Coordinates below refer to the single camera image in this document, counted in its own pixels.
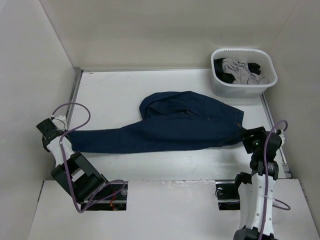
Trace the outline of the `dark blue denim trousers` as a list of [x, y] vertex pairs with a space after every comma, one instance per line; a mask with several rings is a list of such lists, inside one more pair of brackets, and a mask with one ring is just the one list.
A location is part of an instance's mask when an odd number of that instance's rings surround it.
[[140, 104], [142, 120], [121, 128], [75, 130], [75, 152], [136, 154], [194, 151], [241, 142], [244, 112], [193, 91], [157, 92]]

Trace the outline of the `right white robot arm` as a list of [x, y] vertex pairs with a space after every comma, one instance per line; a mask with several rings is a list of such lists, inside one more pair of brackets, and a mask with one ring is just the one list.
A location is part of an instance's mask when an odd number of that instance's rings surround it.
[[241, 137], [246, 152], [251, 154], [251, 173], [240, 172], [232, 185], [240, 201], [240, 224], [233, 239], [274, 240], [273, 193], [279, 177], [275, 157], [283, 140], [264, 127], [244, 130]]

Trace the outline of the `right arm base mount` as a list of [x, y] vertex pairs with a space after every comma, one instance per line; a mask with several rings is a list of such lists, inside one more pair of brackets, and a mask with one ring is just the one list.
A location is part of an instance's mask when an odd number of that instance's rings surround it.
[[215, 196], [220, 211], [240, 210], [240, 197], [234, 180], [216, 180]]

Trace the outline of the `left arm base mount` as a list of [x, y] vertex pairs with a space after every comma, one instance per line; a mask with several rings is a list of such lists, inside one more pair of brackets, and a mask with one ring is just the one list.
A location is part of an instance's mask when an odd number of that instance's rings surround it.
[[127, 209], [128, 182], [116, 181], [100, 190], [86, 211], [125, 211]]

